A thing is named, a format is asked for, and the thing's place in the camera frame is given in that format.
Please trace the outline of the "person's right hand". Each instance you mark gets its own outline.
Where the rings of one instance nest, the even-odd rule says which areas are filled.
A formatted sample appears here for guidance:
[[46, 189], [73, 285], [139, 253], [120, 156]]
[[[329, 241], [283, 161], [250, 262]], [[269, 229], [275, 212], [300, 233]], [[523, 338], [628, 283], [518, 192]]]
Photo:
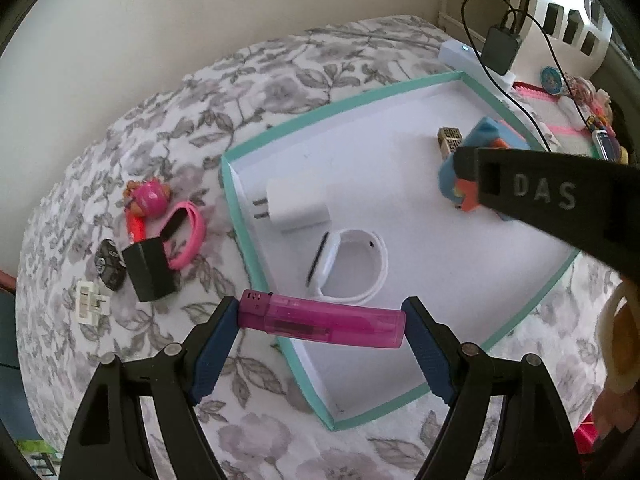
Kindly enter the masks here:
[[592, 409], [598, 436], [621, 434], [639, 419], [639, 287], [623, 280], [608, 298], [598, 321], [605, 365], [604, 387]]

